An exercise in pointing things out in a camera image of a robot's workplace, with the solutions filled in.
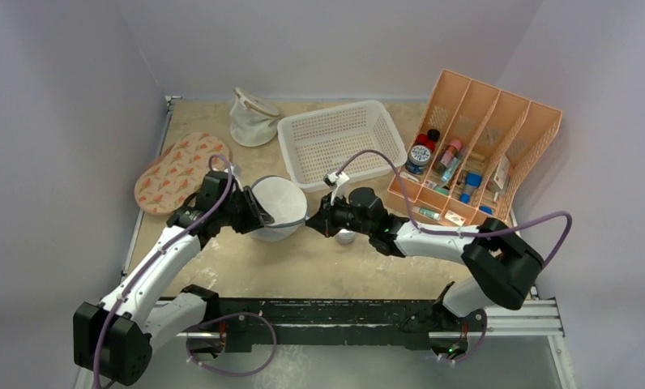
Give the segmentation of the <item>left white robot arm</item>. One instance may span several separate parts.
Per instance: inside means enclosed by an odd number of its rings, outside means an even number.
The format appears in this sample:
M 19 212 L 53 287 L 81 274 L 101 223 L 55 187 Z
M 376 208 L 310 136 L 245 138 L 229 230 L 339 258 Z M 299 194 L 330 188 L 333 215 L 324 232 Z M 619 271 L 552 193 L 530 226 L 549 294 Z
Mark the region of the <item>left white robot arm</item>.
M 246 234 L 271 222 L 249 186 L 230 173 L 207 173 L 168 218 L 155 246 L 142 262 L 98 303 L 84 302 L 73 317 L 75 364 L 111 384 L 136 383 L 153 353 L 185 329 L 211 331 L 233 318 L 220 308 L 217 293 L 190 285 L 169 304 L 157 307 L 178 272 L 223 227 Z

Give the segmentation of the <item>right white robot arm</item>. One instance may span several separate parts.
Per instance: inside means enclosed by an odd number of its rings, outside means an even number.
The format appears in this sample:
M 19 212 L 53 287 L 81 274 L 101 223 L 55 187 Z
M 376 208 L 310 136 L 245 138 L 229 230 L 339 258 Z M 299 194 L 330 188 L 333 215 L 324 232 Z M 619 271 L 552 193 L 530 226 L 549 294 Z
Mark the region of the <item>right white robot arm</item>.
M 390 213 L 369 187 L 353 190 L 346 199 L 324 196 L 305 224 L 325 237 L 342 230 L 365 235 L 386 256 L 428 257 L 464 265 L 470 276 L 447 288 L 434 307 L 436 324 L 446 330 L 487 306 L 519 310 L 544 262 L 498 219 L 488 217 L 464 229 L 414 224 L 408 217 Z

